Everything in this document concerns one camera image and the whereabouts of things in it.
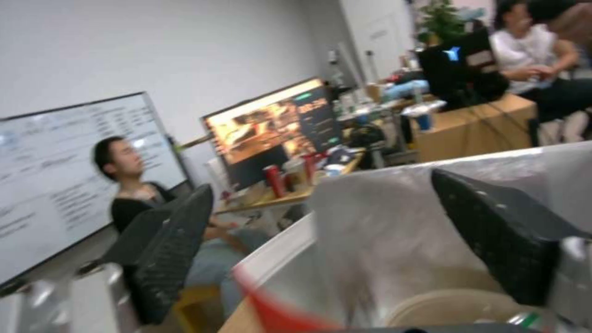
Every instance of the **whiteboard frame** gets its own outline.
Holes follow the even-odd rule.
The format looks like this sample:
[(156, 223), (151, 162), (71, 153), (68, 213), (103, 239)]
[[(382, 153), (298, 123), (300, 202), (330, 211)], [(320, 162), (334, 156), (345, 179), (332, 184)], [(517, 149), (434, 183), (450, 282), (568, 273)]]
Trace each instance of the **whiteboard frame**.
[[(175, 157), (177, 166), (181, 169), (181, 172), (183, 173), (183, 175), (185, 176), (185, 181), (180, 182), (179, 184), (171, 187), (169, 190), (171, 191), (175, 191), (177, 188), (183, 186), (184, 184), (188, 184), (190, 186), (191, 189), (195, 189), (195, 184), (193, 184), (193, 182), (191, 181), (191, 177), (189, 177), (189, 174), (187, 172), (187, 169), (185, 167), (185, 165), (182, 163), (181, 157), (179, 156), (179, 154), (177, 154), (177, 151), (175, 150), (173, 144), (172, 144), (172, 138), (167, 134), (166, 129), (162, 123), (162, 121), (160, 120), (160, 117), (158, 116), (158, 112), (156, 112), (156, 109), (154, 107), (154, 104), (152, 103), (152, 100), (150, 99), (150, 97), (148, 96), (148, 92), (146, 91), (142, 91), (142, 92), (135, 92), (133, 94), (127, 94), (127, 95), (122, 95), (122, 96), (117, 96), (117, 97), (111, 97), (111, 98), (106, 98), (104, 100), (97, 100), (97, 101), (92, 101), (92, 102), (87, 102), (87, 103), (81, 103), (81, 104), (75, 104), (75, 105), (69, 105), (69, 106), (65, 106), (65, 107), (58, 107), (58, 108), (52, 108), (49, 110), (43, 110), (43, 111), (38, 111), (38, 112), (33, 112), (33, 113), (27, 113), (27, 114), (20, 114), (17, 116), (12, 116), (12, 117), (7, 117), (7, 118), (1, 118), (0, 122), (5, 122), (5, 121), (11, 121), (11, 120), (17, 120), (17, 119), (21, 119), (21, 118), (27, 118), (27, 117), (34, 117), (34, 116), (38, 116), (40, 114), (47, 114), (47, 113), (53, 113), (53, 112), (58, 112), (58, 111), (63, 111), (63, 110), (67, 110), (67, 109), (71, 109), (71, 108), (76, 108), (76, 107), (83, 107), (83, 106), (88, 106), (88, 105), (92, 105), (92, 104), (98, 104), (98, 103), (104, 103), (104, 102), (109, 102), (109, 101), (113, 101), (113, 100), (119, 100), (122, 98), (128, 98), (128, 97), (134, 97), (134, 96), (138, 96), (141, 95), (142, 98), (144, 99), (144, 101), (146, 102), (146, 105), (148, 106), (148, 108), (150, 109), (150, 112), (152, 113), (152, 116), (155, 120), (156, 123), (156, 127), (158, 127), (159, 131), (161, 132), (161, 134), (163, 134), (166, 138), (166, 143), (169, 147), (169, 149), (172, 151), (173, 156)], [(94, 232), (90, 233), (89, 235), (85, 236), (84, 238), (81, 238), (80, 240), (76, 241), (75, 243), (61, 249), (60, 251), (54, 253), (53, 255), (47, 257), (46, 259), (36, 263), (35, 265), (29, 267), (28, 269), (18, 273), (17, 275), (11, 277), (10, 279), (8, 279), (7, 281), (5, 281), (4, 283), (0, 284), (0, 290), (2, 288), (4, 288), (5, 286), (8, 286), (12, 283), (14, 283), (15, 281), (17, 281), (19, 278), (25, 276), (26, 274), (30, 273), (31, 271), (33, 271), (34, 269), (38, 268), (39, 266), (55, 259), (56, 257), (58, 257), (59, 255), (63, 254), (64, 252), (74, 248), (75, 246), (79, 245), (80, 243), (88, 240), (89, 238), (99, 234), (100, 232), (110, 228), (113, 226), (113, 221), (110, 221), (107, 225), (105, 225), (104, 227), (101, 227), (97, 230), (95, 230)]]

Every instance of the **wooden table surface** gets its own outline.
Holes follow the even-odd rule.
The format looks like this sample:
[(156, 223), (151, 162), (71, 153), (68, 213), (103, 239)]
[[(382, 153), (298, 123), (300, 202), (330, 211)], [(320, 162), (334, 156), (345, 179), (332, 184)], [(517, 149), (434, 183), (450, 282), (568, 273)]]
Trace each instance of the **wooden table surface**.
[(243, 300), (218, 333), (263, 333), (249, 299)]
[(536, 117), (536, 104), (506, 94), (492, 105), (433, 115), (433, 128), (420, 132), (412, 121), (414, 142), (421, 162), (482, 155), (532, 146), (527, 121)]
[[(347, 164), (345, 166), (345, 169), (343, 170), (343, 174), (352, 173), (358, 167), (360, 162), (362, 161), (363, 156), (364, 156), (363, 152), (357, 153), (355, 158), (351, 162), (349, 162), (349, 164)], [(227, 206), (226, 204), (224, 204), (216, 211), (216, 214), (237, 213), (237, 212), (242, 212), (245, 210), (263, 209), (263, 208), (267, 208), (267, 207), (271, 207), (271, 206), (278, 206), (278, 205), (283, 205), (283, 204), (297, 204), (297, 203), (301, 203), (301, 202), (306, 201), (306, 199), (308, 199), (308, 197), (311, 196), (313, 191), (314, 191), (314, 186), (311, 186), (311, 187), (308, 187), (304, 191), (289, 193), (285, 197), (278, 199), (278, 198), (275, 198), (275, 195), (274, 195), (274, 192), (272, 191), (272, 189), (267, 188), (265, 190), (265, 193), (261, 197), (261, 199), (259, 199), (257, 202), (250, 204), (250, 205), (245, 205), (245, 206)]]

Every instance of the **cable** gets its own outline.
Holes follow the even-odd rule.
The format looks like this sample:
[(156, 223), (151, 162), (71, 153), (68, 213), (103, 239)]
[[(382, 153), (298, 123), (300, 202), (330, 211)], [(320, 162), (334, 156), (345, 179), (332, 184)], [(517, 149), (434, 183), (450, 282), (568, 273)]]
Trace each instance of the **cable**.
[[(498, 107), (497, 105), (493, 104), (492, 102), (488, 101), (485, 97), (481, 96), (474, 89), (470, 89), (470, 91), (476, 97), (478, 97), (483, 102), (485, 102), (487, 105), (489, 105), (490, 107), (492, 107), (493, 109), (495, 109), (499, 113), (501, 113), (505, 118), (509, 119), (516, 127), (518, 127), (518, 129), (520, 129), (521, 131), (523, 131), (527, 136), (530, 136), (530, 132), (528, 131), (528, 129), (525, 129), (524, 127), (522, 127), (522, 125), (516, 119), (512, 118), (512, 116), (510, 116), (509, 114), (507, 114), (507, 112), (505, 112), (500, 107)], [(545, 139), (547, 139), (547, 141), (549, 143), (553, 143), (555, 141), (555, 140), (553, 140), (552, 136), (544, 128), (540, 127), (540, 125), (539, 125), (539, 130), (543, 133), (543, 135), (546, 137)]]
[(489, 127), (498, 137), (502, 138), (507, 143), (508, 147), (511, 150), (514, 150), (514, 145), (512, 145), (511, 141), (508, 140), (508, 138), (505, 135), (503, 135), (502, 132), (500, 132), (498, 129), (496, 129), (496, 127), (493, 126), (493, 124), (491, 124), (489, 119), (481, 117), (481, 115), (477, 113), (477, 111), (475, 110), (473, 105), (465, 99), (464, 92), (461, 91), (461, 93), (459, 95), (461, 96), (462, 102), (469, 108), (469, 111), (472, 114), (474, 114), (477, 118), (479, 118), (479, 120), (481, 122), (483, 122), (485, 125), (487, 125), (487, 127)]

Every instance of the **black monitor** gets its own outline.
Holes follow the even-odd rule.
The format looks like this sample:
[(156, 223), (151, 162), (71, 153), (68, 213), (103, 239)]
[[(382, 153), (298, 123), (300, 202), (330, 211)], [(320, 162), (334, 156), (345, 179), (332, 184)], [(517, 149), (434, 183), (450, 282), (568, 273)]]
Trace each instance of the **black monitor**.
[(318, 78), (299, 82), (202, 118), (213, 134), (230, 184), (241, 190), (265, 179), (263, 168), (323, 152), (342, 141), (327, 89)]
[(478, 104), (470, 92), (497, 100), (509, 84), (499, 73), (486, 28), (427, 48), (418, 57), (430, 92), (448, 102), (450, 110)]

